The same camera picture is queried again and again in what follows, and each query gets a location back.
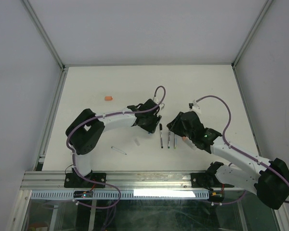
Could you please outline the white black end pen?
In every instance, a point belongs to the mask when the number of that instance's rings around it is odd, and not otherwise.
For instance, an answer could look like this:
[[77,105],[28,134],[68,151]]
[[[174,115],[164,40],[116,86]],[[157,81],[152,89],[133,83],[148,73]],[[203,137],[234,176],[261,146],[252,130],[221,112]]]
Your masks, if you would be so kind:
[[160,136],[160,146],[161,146],[161,149],[163,149],[163,136],[162,136],[162,130],[159,130],[159,136]]

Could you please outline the white green end pen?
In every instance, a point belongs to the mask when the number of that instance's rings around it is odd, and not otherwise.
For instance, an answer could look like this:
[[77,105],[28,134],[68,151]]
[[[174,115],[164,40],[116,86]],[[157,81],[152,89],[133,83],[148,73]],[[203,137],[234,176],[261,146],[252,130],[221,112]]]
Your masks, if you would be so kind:
[[168,140],[167,140],[167,148],[170,149],[171,147],[171,131],[168,131]]

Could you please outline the silver green tip pen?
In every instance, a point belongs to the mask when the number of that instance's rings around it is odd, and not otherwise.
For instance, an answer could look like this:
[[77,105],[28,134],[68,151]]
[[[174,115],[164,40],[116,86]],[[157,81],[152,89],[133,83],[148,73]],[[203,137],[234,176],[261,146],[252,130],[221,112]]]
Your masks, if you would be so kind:
[[174,135],[173,148],[176,149],[176,147],[177,147],[177,135]]

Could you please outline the white blue end pen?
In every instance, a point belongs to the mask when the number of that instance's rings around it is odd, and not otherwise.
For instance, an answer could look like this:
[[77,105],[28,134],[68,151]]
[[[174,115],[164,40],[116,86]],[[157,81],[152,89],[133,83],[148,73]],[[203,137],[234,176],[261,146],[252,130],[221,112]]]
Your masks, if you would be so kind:
[[118,148],[116,148],[116,147],[114,147],[114,146],[112,146],[111,149],[113,149],[114,151],[119,152],[119,153],[121,153],[121,154],[127,155],[126,152],[124,152],[123,150],[118,149]]

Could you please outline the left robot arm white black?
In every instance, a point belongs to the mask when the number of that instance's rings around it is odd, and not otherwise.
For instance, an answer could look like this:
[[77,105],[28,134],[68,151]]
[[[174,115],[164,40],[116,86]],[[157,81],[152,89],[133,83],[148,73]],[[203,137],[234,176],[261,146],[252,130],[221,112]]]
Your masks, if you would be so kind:
[[145,103],[129,105],[118,112],[96,114],[90,108],[83,110],[66,130],[67,147],[72,151],[74,181],[81,187],[91,182],[91,156],[102,133],[109,130],[138,126],[154,133],[161,120],[163,103],[148,99]]

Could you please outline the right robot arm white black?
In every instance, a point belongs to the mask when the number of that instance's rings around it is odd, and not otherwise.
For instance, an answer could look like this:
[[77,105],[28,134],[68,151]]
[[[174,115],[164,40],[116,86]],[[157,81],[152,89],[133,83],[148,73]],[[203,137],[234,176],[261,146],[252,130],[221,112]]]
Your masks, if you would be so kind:
[[283,160],[239,152],[223,140],[220,132],[204,127],[193,111],[180,112],[167,128],[177,136],[188,138],[198,149],[231,162],[231,166],[221,162],[211,164],[206,170],[206,182],[210,186],[223,183],[242,188],[257,195],[263,204],[274,210],[286,202],[289,169]]

